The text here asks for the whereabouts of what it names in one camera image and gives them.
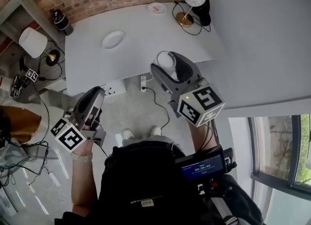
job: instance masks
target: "brass lamp base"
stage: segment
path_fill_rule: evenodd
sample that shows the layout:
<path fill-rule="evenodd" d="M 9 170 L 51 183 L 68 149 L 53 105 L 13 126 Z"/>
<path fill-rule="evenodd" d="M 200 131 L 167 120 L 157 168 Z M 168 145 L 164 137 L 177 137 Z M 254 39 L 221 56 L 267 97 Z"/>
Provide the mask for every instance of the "brass lamp base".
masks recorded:
<path fill-rule="evenodd" d="M 176 22 L 179 23 L 182 27 L 191 27 L 194 23 L 193 17 L 187 14 L 186 18 L 185 13 L 177 13 Z"/>
<path fill-rule="evenodd" d="M 47 55 L 47 65 L 54 66 L 57 64 L 60 58 L 60 53 L 58 50 L 52 50 L 50 53 L 44 51 L 44 53 Z"/>

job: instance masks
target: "white table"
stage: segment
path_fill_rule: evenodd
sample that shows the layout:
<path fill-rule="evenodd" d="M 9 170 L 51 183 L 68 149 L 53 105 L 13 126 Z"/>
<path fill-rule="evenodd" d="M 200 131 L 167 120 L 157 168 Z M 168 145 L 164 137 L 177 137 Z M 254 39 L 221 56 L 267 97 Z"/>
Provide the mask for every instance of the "white table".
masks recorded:
<path fill-rule="evenodd" d="M 88 17 L 74 24 L 66 37 L 66 81 L 70 95 L 86 92 L 113 80 L 124 79 L 150 71 L 150 64 L 160 51 L 182 54 L 193 62 L 223 58 L 224 49 L 211 25 L 198 36 L 184 32 L 172 16 L 174 3 L 166 3 L 168 11 L 157 15 L 147 5 L 126 7 Z M 174 13 L 181 11 L 179 6 Z M 102 40 L 110 32 L 121 30 L 125 40 L 116 48 L 102 48 Z M 194 24 L 187 28 L 197 33 Z"/>

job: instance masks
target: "black bottle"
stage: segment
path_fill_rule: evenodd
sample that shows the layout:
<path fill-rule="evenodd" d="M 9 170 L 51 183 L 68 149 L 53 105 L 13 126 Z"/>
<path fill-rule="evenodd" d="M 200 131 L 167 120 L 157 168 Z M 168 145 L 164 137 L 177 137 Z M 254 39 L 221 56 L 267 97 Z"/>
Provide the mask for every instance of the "black bottle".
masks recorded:
<path fill-rule="evenodd" d="M 62 13 L 61 10 L 55 10 L 52 17 L 54 19 L 54 24 L 59 30 L 63 31 L 66 36 L 69 36 L 73 32 L 73 27 L 70 24 L 69 19 Z"/>

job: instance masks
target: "electrical outlet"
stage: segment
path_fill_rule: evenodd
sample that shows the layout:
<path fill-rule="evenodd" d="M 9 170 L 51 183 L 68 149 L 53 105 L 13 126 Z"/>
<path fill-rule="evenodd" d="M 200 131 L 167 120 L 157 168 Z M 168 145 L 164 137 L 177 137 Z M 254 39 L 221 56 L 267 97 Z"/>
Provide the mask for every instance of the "electrical outlet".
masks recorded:
<path fill-rule="evenodd" d="M 142 87 L 146 87 L 146 76 L 144 75 L 140 77 L 140 91 L 146 92 L 146 89 L 142 89 Z"/>

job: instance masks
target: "green foliage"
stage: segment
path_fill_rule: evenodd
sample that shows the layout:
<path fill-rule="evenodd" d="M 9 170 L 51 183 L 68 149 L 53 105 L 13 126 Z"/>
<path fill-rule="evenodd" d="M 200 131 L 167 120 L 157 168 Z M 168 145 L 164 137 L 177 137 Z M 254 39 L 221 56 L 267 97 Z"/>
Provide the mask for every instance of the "green foliage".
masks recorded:
<path fill-rule="evenodd" d="M 309 114 L 303 114 L 301 117 L 301 145 L 300 156 L 297 171 L 297 182 L 303 182 L 311 178 L 311 170 L 306 167 L 308 152 L 309 152 L 309 136 L 310 136 L 310 116 Z"/>

